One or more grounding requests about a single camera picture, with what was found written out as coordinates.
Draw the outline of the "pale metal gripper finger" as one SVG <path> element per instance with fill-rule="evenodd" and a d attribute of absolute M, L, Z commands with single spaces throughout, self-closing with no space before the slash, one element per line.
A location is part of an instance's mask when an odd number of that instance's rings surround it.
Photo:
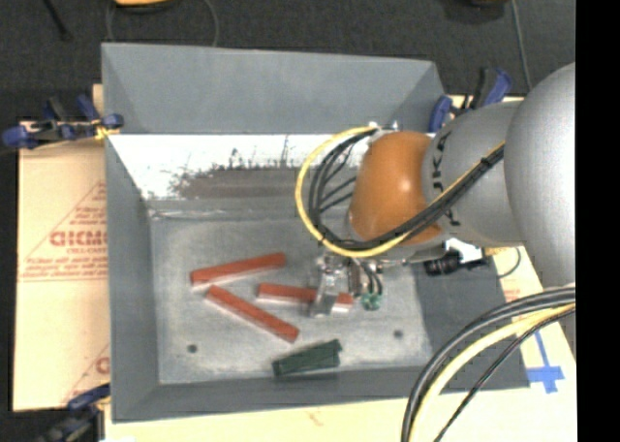
<path fill-rule="evenodd" d="M 328 280 L 324 289 L 324 312 L 329 316 L 334 312 L 345 312 L 348 305 L 340 299 L 340 287 L 335 280 Z"/>
<path fill-rule="evenodd" d="M 323 278 L 317 288 L 317 293 L 310 304 L 309 315 L 311 317 L 326 317 L 333 307 L 333 281 L 331 278 Z"/>

